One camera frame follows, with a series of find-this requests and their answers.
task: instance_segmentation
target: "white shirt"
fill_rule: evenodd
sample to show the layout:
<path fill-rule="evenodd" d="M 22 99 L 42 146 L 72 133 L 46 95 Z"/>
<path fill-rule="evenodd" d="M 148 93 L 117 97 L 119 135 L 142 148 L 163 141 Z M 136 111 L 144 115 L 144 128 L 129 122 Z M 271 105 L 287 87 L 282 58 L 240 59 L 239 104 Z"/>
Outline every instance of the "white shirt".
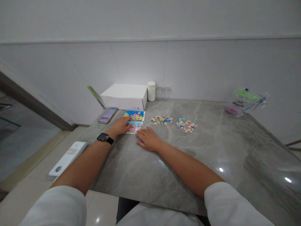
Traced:
<path fill-rule="evenodd" d="M 273 224 L 259 213 L 231 185 L 212 184 L 205 190 L 205 205 L 212 226 Z M 57 186 L 47 190 L 27 213 L 20 226 L 66 225 L 85 226 L 85 196 L 77 189 Z M 193 214 L 140 203 L 125 215 L 117 226 L 132 225 L 203 225 Z"/>

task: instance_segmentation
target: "watch face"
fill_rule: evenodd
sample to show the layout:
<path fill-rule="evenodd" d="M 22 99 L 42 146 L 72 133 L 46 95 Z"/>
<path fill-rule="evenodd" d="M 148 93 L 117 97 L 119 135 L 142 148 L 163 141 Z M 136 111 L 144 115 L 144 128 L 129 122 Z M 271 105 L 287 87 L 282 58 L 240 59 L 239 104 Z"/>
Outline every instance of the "watch face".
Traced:
<path fill-rule="evenodd" d="M 101 134 L 98 136 L 97 140 L 99 140 L 99 141 L 106 141 L 108 137 L 109 137 L 108 134 L 101 133 Z"/>

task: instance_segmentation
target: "watch strap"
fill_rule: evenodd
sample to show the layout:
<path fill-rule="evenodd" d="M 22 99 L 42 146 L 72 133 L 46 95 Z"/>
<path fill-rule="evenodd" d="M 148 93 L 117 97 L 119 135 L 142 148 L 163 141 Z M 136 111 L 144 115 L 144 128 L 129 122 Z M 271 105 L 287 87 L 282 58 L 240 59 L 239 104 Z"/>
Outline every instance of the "watch strap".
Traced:
<path fill-rule="evenodd" d="M 108 137 L 106 142 L 108 142 L 109 144 L 113 144 L 114 140 L 111 137 Z"/>

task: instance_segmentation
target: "hand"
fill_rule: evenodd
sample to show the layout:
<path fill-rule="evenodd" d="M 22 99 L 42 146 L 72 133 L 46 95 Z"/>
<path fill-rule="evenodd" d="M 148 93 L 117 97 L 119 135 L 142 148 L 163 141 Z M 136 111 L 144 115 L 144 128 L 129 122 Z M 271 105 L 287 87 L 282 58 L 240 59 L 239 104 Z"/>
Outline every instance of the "hand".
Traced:
<path fill-rule="evenodd" d="M 112 139 L 115 139 L 118 135 L 125 133 L 131 128 L 131 124 L 126 126 L 127 121 L 130 117 L 118 118 L 114 124 L 105 133 L 108 134 Z"/>
<path fill-rule="evenodd" d="M 158 151 L 163 145 L 163 141 L 148 126 L 147 129 L 138 130 L 136 136 L 142 140 L 142 142 L 137 141 L 136 143 L 146 150 Z"/>

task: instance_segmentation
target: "forearm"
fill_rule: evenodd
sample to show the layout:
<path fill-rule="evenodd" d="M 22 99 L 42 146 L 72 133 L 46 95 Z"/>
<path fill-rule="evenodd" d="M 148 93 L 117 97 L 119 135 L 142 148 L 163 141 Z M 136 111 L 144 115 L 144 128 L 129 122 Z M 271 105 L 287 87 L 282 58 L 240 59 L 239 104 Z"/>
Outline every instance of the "forearm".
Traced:
<path fill-rule="evenodd" d="M 116 135 L 105 132 L 112 139 Z M 96 140 L 88 149 L 81 154 L 53 183 L 55 186 L 70 186 L 80 190 L 84 195 L 96 179 L 111 145 L 107 142 Z"/>
<path fill-rule="evenodd" d="M 163 142 L 157 152 L 187 187 L 201 198 L 204 198 L 204 192 L 211 184 L 224 181 L 203 163 L 166 142 Z"/>

